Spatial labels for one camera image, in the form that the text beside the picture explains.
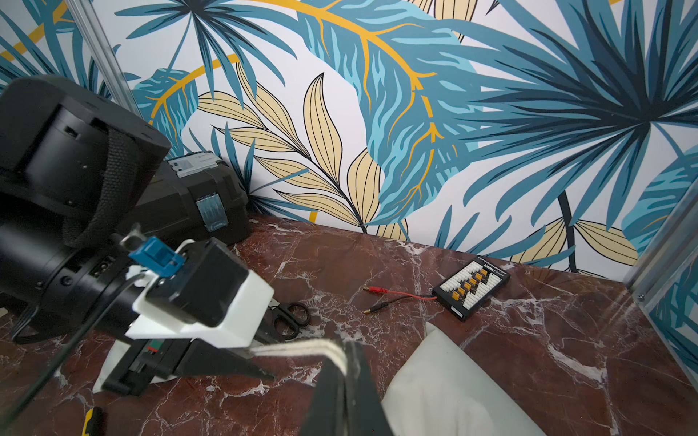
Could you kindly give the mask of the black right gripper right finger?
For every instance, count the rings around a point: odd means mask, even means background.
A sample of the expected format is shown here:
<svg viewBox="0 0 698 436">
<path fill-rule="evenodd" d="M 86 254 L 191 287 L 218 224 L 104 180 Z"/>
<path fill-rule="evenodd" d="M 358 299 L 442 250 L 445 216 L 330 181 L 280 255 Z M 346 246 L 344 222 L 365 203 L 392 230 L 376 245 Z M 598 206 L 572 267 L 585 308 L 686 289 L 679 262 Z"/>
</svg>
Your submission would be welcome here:
<svg viewBox="0 0 698 436">
<path fill-rule="evenodd" d="M 346 343 L 345 353 L 345 434 L 393 436 L 363 347 Z"/>
</svg>

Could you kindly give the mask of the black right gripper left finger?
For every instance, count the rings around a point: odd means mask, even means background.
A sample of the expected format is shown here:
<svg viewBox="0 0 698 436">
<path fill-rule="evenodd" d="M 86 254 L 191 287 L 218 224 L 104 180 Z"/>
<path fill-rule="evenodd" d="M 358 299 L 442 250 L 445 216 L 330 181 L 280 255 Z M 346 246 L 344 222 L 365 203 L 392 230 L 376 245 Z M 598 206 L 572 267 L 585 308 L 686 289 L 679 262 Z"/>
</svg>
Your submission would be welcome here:
<svg viewBox="0 0 698 436">
<path fill-rule="evenodd" d="M 345 375 L 329 359 L 323 361 L 301 436 L 342 436 L 345 424 Z"/>
</svg>

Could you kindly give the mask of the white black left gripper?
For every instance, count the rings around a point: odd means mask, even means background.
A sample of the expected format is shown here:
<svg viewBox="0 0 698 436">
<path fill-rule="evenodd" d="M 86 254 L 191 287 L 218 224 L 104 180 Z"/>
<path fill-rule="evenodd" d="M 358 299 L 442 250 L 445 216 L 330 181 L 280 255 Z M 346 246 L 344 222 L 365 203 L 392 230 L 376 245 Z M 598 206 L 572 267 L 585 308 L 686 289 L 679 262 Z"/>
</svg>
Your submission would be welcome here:
<svg viewBox="0 0 698 436">
<path fill-rule="evenodd" d="M 136 299 L 131 308 L 136 319 L 110 350 L 93 387 L 94 392 L 140 395 L 150 383 L 174 378 L 230 376 L 270 380 L 272 374 L 251 361 L 250 347 L 260 345 L 256 332 L 273 288 L 256 272 L 240 287 L 225 319 L 216 327 L 186 324 L 145 301 L 156 284 L 173 277 L 185 263 L 185 240 L 172 251 L 152 239 L 130 255 L 135 260 L 127 278 L 135 281 Z"/>
</svg>

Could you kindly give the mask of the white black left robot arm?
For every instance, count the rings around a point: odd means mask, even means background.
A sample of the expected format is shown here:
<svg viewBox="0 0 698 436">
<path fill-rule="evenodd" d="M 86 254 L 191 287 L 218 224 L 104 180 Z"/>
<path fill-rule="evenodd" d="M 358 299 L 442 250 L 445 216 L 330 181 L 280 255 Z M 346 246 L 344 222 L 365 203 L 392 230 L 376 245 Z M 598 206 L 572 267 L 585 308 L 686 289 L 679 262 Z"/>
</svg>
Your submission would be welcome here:
<svg viewBox="0 0 698 436">
<path fill-rule="evenodd" d="M 1 94 L 1 292 L 24 303 L 17 343 L 96 329 L 129 344 L 103 388 L 268 374 L 241 350 L 275 343 L 273 289 L 229 249 L 245 195 L 212 154 L 168 139 L 61 76 Z"/>
</svg>

